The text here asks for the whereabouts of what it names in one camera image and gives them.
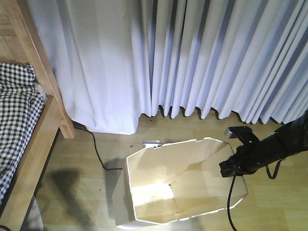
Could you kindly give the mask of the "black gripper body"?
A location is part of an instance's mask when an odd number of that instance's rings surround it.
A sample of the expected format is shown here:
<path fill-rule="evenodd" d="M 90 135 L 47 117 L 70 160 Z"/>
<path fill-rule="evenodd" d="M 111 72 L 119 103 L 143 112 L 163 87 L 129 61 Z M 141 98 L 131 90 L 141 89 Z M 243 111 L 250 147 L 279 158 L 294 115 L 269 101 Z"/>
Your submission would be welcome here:
<path fill-rule="evenodd" d="M 236 148 L 236 153 L 227 160 L 219 163 L 220 173 L 223 178 L 254 174 L 262 168 L 262 153 L 264 148 L 260 144 L 241 145 Z"/>

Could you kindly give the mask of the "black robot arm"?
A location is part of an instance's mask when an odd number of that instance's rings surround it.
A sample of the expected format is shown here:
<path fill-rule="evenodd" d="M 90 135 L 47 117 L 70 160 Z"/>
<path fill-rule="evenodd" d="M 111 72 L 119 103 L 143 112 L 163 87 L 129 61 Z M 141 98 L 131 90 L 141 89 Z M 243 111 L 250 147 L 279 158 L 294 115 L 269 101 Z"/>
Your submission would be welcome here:
<path fill-rule="evenodd" d="M 247 126 L 228 127 L 225 133 L 230 139 L 238 138 L 243 145 L 219 163 L 222 177 L 251 175 L 262 167 L 308 149 L 308 113 L 281 126 L 263 140 Z"/>

